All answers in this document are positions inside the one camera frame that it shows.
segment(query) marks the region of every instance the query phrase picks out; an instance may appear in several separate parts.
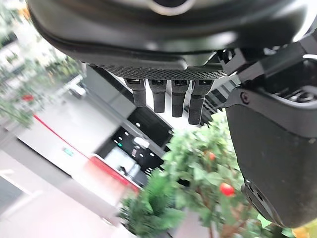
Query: black panel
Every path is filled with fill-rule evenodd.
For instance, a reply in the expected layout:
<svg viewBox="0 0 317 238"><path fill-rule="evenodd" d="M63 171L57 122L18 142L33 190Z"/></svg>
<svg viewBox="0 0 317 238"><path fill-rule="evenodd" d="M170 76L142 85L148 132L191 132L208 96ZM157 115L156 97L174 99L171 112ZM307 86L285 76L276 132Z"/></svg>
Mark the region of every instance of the black panel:
<svg viewBox="0 0 317 238"><path fill-rule="evenodd" d="M171 138L169 134L171 127L148 108L137 108L128 120L134 125L139 123L139 129L160 147L163 147Z"/></svg>

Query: ventilation grille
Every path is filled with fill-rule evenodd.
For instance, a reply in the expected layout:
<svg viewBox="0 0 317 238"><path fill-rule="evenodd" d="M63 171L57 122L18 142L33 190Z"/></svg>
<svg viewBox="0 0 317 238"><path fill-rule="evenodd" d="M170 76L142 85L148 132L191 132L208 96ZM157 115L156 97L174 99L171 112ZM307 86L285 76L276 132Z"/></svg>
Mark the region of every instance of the ventilation grille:
<svg viewBox="0 0 317 238"><path fill-rule="evenodd" d="M153 69L153 68L134 68L134 67L117 67L98 65L103 69L113 73L122 78L135 79L172 79L172 80L196 80L196 79L217 79L226 74L222 71L204 70L203 68L188 68L186 70L175 69Z"/></svg>

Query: screw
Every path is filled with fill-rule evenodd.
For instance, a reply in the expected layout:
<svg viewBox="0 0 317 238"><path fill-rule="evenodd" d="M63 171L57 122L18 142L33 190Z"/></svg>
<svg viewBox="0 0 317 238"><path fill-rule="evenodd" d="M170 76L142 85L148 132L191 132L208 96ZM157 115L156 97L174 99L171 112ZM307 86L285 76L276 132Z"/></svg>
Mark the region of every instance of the screw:
<svg viewBox="0 0 317 238"><path fill-rule="evenodd" d="M241 93L240 98L244 104L249 104L250 99L247 93Z"/></svg>

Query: black plastic casing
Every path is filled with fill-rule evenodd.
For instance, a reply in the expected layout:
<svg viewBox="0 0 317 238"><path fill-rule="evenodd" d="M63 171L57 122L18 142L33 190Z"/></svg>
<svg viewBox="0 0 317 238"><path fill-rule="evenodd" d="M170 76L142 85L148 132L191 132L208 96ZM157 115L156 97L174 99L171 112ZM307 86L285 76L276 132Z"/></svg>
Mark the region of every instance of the black plastic casing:
<svg viewBox="0 0 317 238"><path fill-rule="evenodd" d="M253 206L282 227L317 218L317 101L236 88L226 106L242 191Z"/></svg>

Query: green exit sign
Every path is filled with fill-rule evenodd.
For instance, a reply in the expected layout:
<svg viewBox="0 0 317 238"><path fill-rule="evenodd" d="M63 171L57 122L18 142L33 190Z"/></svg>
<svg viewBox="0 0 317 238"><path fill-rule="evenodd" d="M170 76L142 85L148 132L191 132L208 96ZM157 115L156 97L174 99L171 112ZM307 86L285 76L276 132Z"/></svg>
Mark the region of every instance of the green exit sign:
<svg viewBox="0 0 317 238"><path fill-rule="evenodd" d="M74 155L74 152L72 152L72 151L71 151L70 149L68 149L68 148L64 148L63 151L64 151L67 155L69 155L69 156L73 156L73 155Z"/></svg>

